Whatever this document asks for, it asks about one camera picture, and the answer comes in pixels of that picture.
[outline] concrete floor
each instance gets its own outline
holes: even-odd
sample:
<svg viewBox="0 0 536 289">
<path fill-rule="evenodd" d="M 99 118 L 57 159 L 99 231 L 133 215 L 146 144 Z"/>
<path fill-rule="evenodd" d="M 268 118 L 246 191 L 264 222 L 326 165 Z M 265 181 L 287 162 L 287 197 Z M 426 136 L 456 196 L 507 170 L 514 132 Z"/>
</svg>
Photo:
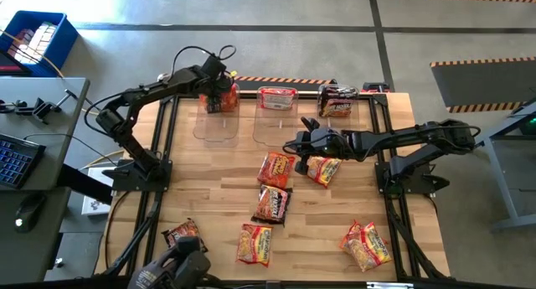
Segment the concrete floor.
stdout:
<svg viewBox="0 0 536 289">
<path fill-rule="evenodd" d="M 536 26 L 536 4 L 378 0 L 378 5 L 382 23 L 389 27 Z M 0 22 L 19 9 L 66 12 L 74 23 L 374 25 L 369 0 L 4 0 Z M 228 66 L 240 75 L 336 78 L 356 86 L 384 79 L 374 33 L 80 30 L 80 35 L 63 72 L 89 78 L 92 100 L 154 81 L 169 71 L 175 51 L 189 44 L 208 49 L 236 45 L 238 53 Z M 417 122 L 456 118 L 484 130 L 507 112 L 447 113 L 429 63 L 523 57 L 534 55 L 536 47 L 533 34 L 386 34 L 385 43 L 395 88 L 410 93 Z M 195 52 L 178 61 L 199 63 L 202 56 Z M 102 152 L 117 149 L 83 123 L 75 135 Z M 74 142 L 67 163 L 81 167 L 93 159 L 95 154 Z M 507 212 L 486 155 L 450 156 L 437 163 L 435 173 L 451 180 L 436 199 L 451 274 L 463 281 L 534 287 L 536 228 L 489 232 L 494 222 L 507 218 Z M 105 222 L 80 217 L 80 204 L 75 195 L 62 226 L 70 232 L 61 246 L 67 264 L 49 271 L 47 279 L 92 272 Z M 80 250 L 80 245 L 87 247 Z"/>
</svg>

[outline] wooden tabletop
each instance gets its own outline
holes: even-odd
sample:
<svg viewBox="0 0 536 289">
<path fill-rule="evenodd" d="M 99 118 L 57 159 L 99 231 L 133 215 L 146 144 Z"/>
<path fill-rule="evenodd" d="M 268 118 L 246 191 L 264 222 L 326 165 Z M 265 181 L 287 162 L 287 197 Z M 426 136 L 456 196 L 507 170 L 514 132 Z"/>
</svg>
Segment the wooden tabletop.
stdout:
<svg viewBox="0 0 536 289">
<path fill-rule="evenodd" d="M 410 97 L 405 93 L 388 94 L 394 129 L 413 126 L 415 120 Z M 315 101 L 299 101 L 298 116 L 315 116 Z M 370 130 L 369 105 L 359 102 L 353 111 L 354 130 Z M 157 103 L 143 108 L 135 127 L 135 136 L 148 147 L 157 116 Z M 362 224 L 374 222 L 379 234 L 388 243 L 389 228 L 383 197 L 378 194 L 374 176 L 376 157 L 363 163 L 344 162 L 328 189 L 310 178 L 291 174 L 294 194 L 286 216 L 286 225 L 276 225 L 271 241 L 270 266 L 246 265 L 235 261 L 240 226 L 251 223 L 257 205 L 259 184 L 256 177 L 268 151 L 253 139 L 255 100 L 241 100 L 237 144 L 215 146 L 193 136 L 198 102 L 181 100 L 171 151 L 172 184 L 164 194 L 162 212 L 154 250 L 157 258 L 167 249 L 160 232 L 178 226 L 187 218 L 195 220 L 209 248 L 206 254 L 212 263 L 209 273 L 222 280 L 282 281 L 393 281 L 396 279 L 391 261 L 371 271 L 361 272 L 353 258 L 343 253 L 338 244 L 354 220 Z M 400 155 L 417 147 L 403 147 Z M 108 238 L 109 262 L 112 263 L 129 241 L 137 215 L 140 194 L 132 193 L 121 203 L 112 221 Z M 409 195 L 408 205 L 414 237 L 439 271 L 449 275 L 436 212 L 429 199 Z M 406 271 L 407 247 L 399 236 Z M 95 272 L 105 269 L 104 242 Z M 140 244 L 138 267 L 145 250 Z"/>
</svg>

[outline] blue crate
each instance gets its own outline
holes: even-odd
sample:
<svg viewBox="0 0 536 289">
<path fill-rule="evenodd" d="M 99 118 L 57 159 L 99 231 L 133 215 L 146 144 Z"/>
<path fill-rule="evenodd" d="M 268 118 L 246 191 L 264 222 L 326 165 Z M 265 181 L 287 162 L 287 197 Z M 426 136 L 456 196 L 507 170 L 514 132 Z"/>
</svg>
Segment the blue crate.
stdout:
<svg viewBox="0 0 536 289">
<path fill-rule="evenodd" d="M 49 46 L 44 51 L 44 56 L 47 57 L 56 67 L 61 69 L 64 65 L 70 50 L 78 38 L 78 32 L 73 25 L 67 20 L 67 15 L 64 13 L 42 13 L 30 11 L 18 11 L 15 13 L 11 22 L 6 27 L 5 31 L 12 36 L 17 36 L 23 29 L 37 30 L 43 22 L 49 22 L 57 25 L 58 28 L 52 35 Z M 0 36 L 0 49 L 8 51 L 13 42 L 7 35 Z M 36 64 L 23 64 L 32 70 L 31 76 L 37 77 L 55 77 L 58 76 L 54 68 L 50 64 L 41 59 Z"/>
</svg>

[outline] ramen noodle packet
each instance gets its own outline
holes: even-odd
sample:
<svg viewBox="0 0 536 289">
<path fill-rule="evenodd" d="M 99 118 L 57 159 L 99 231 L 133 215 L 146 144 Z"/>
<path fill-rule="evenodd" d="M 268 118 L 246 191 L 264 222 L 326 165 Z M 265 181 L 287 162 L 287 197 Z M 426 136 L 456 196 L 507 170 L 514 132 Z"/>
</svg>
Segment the ramen noodle packet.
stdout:
<svg viewBox="0 0 536 289">
<path fill-rule="evenodd" d="M 174 229 L 163 231 L 162 235 L 164 235 L 164 239 L 166 240 L 167 247 L 169 248 L 174 247 L 178 239 L 181 237 L 196 236 L 196 237 L 199 237 L 199 241 L 201 242 L 201 251 L 202 252 L 209 251 L 207 246 L 205 246 L 203 239 L 201 239 L 201 236 L 199 235 L 198 226 L 190 218 L 188 218 L 188 221 L 182 223 L 181 225 L 177 226 Z"/>
<path fill-rule="evenodd" d="M 352 255 L 362 272 L 391 261 L 387 247 L 378 235 L 374 223 L 365 227 L 354 223 L 341 242 L 341 246 Z"/>
<path fill-rule="evenodd" d="M 342 162 L 343 160 L 336 158 L 310 157 L 307 160 L 307 165 L 309 166 L 307 176 L 327 188 Z"/>
<path fill-rule="evenodd" d="M 263 109 L 290 110 L 296 89 L 260 88 L 260 107 Z"/>
<path fill-rule="evenodd" d="M 358 90 L 344 85 L 325 85 L 318 96 L 320 117 L 348 117 L 352 113 L 353 102 Z"/>
<path fill-rule="evenodd" d="M 236 251 L 236 260 L 246 264 L 270 263 L 271 227 L 243 224 Z"/>
<path fill-rule="evenodd" d="M 207 113 L 233 112 L 239 104 L 237 85 L 233 84 L 229 92 L 224 92 L 219 97 L 199 95 L 199 101 Z"/>
<path fill-rule="evenodd" d="M 296 160 L 294 157 L 269 152 L 262 163 L 257 179 L 266 185 L 285 188 L 294 160 Z"/>
<path fill-rule="evenodd" d="M 292 188 L 280 189 L 268 185 L 260 186 L 259 205 L 251 221 L 267 224 L 284 224 Z"/>
</svg>

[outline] gray desk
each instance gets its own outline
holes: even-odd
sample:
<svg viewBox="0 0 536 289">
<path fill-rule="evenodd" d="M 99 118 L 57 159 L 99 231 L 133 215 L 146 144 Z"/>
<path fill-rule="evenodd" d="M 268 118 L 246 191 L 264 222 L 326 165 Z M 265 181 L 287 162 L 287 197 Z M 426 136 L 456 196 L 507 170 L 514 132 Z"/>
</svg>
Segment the gray desk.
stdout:
<svg viewBox="0 0 536 289">
<path fill-rule="evenodd" d="M 33 106 L 38 97 L 57 103 L 68 89 L 78 100 L 68 99 L 60 113 L 52 112 L 45 125 L 32 116 L 0 114 L 0 133 L 24 138 L 33 133 L 73 135 L 80 116 L 89 81 L 83 78 L 0 78 L 0 99 L 6 102 L 26 101 Z M 66 136 L 35 136 L 29 141 L 46 146 L 38 163 L 21 190 L 0 187 L 0 283 L 42 281 L 59 247 L 59 227 L 69 201 L 70 189 L 95 197 L 92 193 L 102 184 L 64 164 L 71 139 Z M 14 229 L 15 212 L 30 191 L 46 191 L 47 201 L 37 225 L 26 234 Z M 103 188 L 109 199 L 111 189 Z"/>
<path fill-rule="evenodd" d="M 24 138 L 33 133 L 61 133 L 73 135 L 90 82 L 83 78 L 0 78 L 0 99 L 6 102 L 26 101 L 33 106 L 38 97 L 57 103 L 65 96 L 65 89 L 79 97 L 68 99 L 60 113 L 50 113 L 45 125 L 31 116 L 0 114 L 0 133 Z M 43 159 L 32 172 L 22 190 L 47 190 L 56 186 L 71 139 L 65 136 L 36 136 L 29 141 L 46 146 Z M 11 190 L 0 185 L 2 190 Z"/>
</svg>

